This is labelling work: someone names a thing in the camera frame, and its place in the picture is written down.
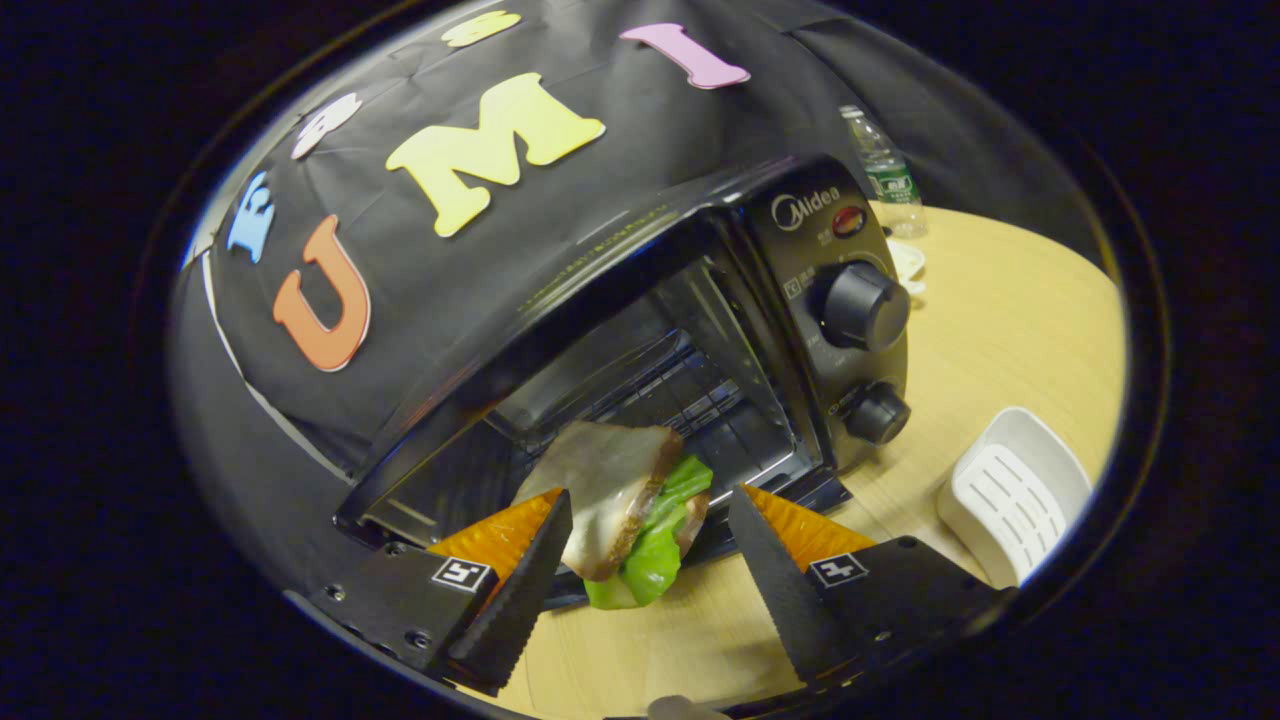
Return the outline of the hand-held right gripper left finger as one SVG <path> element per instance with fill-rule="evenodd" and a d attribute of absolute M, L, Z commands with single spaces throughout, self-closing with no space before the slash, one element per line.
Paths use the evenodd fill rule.
<path fill-rule="evenodd" d="M 422 550 L 392 542 L 305 600 L 305 612 L 392 671 L 495 694 L 543 610 L 572 529 L 570 493 L 536 495 Z"/>

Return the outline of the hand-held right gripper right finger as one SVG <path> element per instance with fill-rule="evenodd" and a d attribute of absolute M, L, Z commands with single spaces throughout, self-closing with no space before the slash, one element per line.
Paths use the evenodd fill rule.
<path fill-rule="evenodd" d="M 980 633 L 1014 596 L 922 539 L 877 543 L 750 486 L 733 488 L 730 528 L 808 685 L 905 673 Z"/>

